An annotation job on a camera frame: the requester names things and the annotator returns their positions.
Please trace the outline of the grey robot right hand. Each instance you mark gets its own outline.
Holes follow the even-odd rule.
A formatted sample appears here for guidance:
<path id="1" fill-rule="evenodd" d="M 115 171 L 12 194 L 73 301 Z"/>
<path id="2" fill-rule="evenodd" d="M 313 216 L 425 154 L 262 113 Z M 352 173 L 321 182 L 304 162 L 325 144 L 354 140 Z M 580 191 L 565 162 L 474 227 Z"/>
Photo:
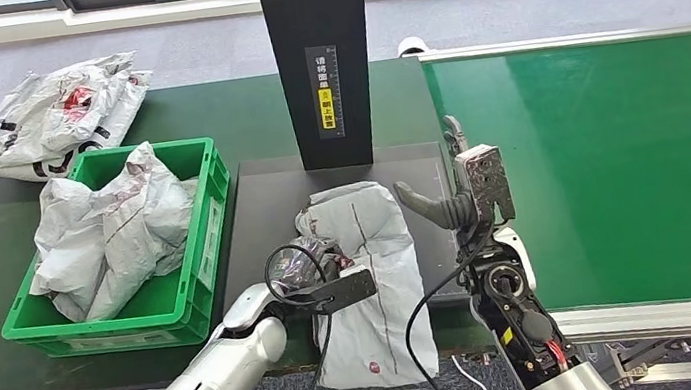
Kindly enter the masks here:
<path id="1" fill-rule="evenodd" d="M 453 115 L 444 115 L 446 127 L 444 140 L 448 144 L 451 156 L 456 156 L 468 149 L 460 122 Z M 446 230 L 459 230 L 476 224 L 477 210 L 472 194 L 462 186 L 461 174 L 456 173 L 457 193 L 453 197 L 431 200 L 412 190 L 405 182 L 395 181 L 393 190 L 401 205 L 421 215 L 438 227 Z"/>

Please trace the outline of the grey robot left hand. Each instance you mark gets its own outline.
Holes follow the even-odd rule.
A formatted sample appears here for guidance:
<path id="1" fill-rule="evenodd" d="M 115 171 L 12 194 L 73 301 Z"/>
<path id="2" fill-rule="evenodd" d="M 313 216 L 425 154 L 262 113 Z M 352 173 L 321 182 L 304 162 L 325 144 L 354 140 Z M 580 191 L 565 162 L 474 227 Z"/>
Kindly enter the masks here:
<path id="1" fill-rule="evenodd" d="M 336 240 L 311 235 L 279 246 L 266 262 L 265 281 L 284 296 L 337 279 L 355 264 Z"/>

